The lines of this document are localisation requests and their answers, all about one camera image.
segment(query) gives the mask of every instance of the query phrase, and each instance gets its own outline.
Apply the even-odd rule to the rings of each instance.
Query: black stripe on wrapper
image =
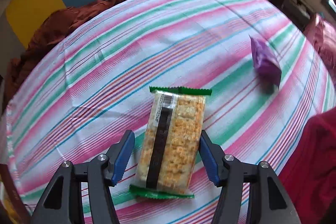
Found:
[[[171,102],[172,97],[164,95],[164,105]],[[161,169],[161,163],[163,158],[163,153],[166,147],[166,141],[171,121],[173,109],[162,107],[160,112],[160,118],[157,125],[155,141],[153,146],[153,152],[151,156],[151,162],[149,164],[147,179],[146,179],[146,188],[156,189],[159,173]]]

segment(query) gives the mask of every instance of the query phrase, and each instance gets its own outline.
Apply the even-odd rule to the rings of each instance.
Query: desk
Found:
[[[279,90],[263,90],[249,36],[274,48]],[[135,149],[111,188],[120,223],[208,223],[221,189],[199,157],[190,183],[194,199],[152,200],[128,191],[153,102],[150,85],[212,89],[203,123],[211,140],[243,162],[268,161],[277,174],[307,119],[335,105],[317,52],[268,1],[127,0],[56,45],[9,102],[0,128],[23,202],[36,206],[64,160],[89,161],[132,129]],[[248,190],[244,185],[239,223]],[[85,183],[82,196],[92,223]]]

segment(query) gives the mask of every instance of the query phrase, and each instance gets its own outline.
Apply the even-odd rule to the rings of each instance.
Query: yellow panel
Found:
[[[20,42],[27,48],[34,32],[56,10],[65,8],[62,0],[12,0],[6,17]]]

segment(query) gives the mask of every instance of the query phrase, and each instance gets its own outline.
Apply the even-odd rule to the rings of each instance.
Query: pink fabric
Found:
[[[314,49],[319,53],[323,63],[336,86],[336,30],[319,14],[316,14],[303,32]]]

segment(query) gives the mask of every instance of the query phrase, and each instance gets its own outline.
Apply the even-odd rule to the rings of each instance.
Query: green wrapper edge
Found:
[[[131,184],[129,186],[129,191],[137,196],[144,198],[154,198],[154,199],[177,199],[177,198],[194,198],[194,194],[189,195],[178,195],[178,194],[169,194],[166,192],[159,192],[152,189],[141,188]]]
[[[175,86],[172,88],[168,87],[159,87],[159,86],[150,86],[149,91],[155,92],[156,90],[167,91],[175,94],[186,94],[186,95],[211,95],[212,90],[207,89],[191,89],[184,86]]]

